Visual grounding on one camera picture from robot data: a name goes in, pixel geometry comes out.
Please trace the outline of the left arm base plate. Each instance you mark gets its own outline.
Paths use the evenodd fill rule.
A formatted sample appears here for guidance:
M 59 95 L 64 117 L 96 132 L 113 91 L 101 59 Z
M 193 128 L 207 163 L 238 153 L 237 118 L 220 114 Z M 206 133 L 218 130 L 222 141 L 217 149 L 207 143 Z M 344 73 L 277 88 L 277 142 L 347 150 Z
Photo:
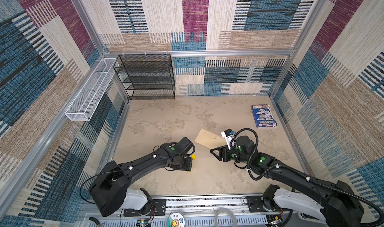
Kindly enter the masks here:
M 134 209 L 125 209 L 124 217 L 138 217 L 138 216 L 164 216 L 166 212 L 166 199 L 152 199 L 139 211 Z

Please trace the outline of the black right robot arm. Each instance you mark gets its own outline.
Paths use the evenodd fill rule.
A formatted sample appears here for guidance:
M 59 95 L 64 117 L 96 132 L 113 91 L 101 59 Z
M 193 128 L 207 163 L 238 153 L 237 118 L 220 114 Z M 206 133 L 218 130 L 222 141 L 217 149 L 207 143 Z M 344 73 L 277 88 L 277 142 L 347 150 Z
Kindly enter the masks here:
M 252 141 L 242 132 L 254 134 Z M 379 227 L 384 223 L 383 210 L 354 194 L 352 188 L 342 182 L 332 183 L 312 177 L 285 165 L 280 160 L 257 150 L 259 137 L 252 129 L 231 129 L 222 132 L 226 146 L 211 150 L 222 162 L 234 161 L 243 167 L 252 180 L 262 178 L 283 183 L 294 191 L 287 191 L 277 185 L 270 185 L 262 196 L 266 211 L 276 208 L 297 211 L 327 224 L 329 227 Z

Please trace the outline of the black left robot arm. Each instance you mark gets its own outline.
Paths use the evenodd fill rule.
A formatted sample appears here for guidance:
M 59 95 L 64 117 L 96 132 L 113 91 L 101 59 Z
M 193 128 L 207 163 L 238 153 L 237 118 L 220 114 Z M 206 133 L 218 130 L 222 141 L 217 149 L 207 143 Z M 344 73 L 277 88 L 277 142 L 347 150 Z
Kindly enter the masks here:
M 131 184 L 158 169 L 191 171 L 195 150 L 194 144 L 184 137 L 178 143 L 162 144 L 134 161 L 107 163 L 99 174 L 87 179 L 91 183 L 88 192 L 92 204 L 96 205 L 102 217 L 108 217 L 119 209 L 133 210 L 142 216 L 153 213 L 151 195 L 144 188 L 131 189 Z

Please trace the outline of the manila paper envelope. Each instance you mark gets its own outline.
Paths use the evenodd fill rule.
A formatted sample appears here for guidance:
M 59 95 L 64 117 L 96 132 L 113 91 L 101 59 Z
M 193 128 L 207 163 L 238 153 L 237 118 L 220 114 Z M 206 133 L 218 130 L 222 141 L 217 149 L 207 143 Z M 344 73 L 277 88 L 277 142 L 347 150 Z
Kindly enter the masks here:
M 201 129 L 195 138 L 195 143 L 198 143 L 208 149 L 215 149 L 227 146 L 227 142 L 222 136 L 218 136 L 204 129 Z

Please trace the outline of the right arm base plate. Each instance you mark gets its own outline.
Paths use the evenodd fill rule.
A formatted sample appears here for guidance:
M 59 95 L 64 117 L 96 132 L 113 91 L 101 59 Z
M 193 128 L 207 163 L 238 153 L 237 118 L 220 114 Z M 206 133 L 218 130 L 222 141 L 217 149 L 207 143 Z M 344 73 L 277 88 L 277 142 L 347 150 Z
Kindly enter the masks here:
M 243 204 L 246 205 L 249 209 L 250 213 L 264 213 L 264 212 L 270 212 L 270 213 L 289 213 L 290 209 L 282 209 L 278 207 L 277 205 L 273 204 L 272 209 L 268 209 L 266 205 L 261 200 L 262 196 L 256 195 L 256 196 L 246 196 L 243 198 Z

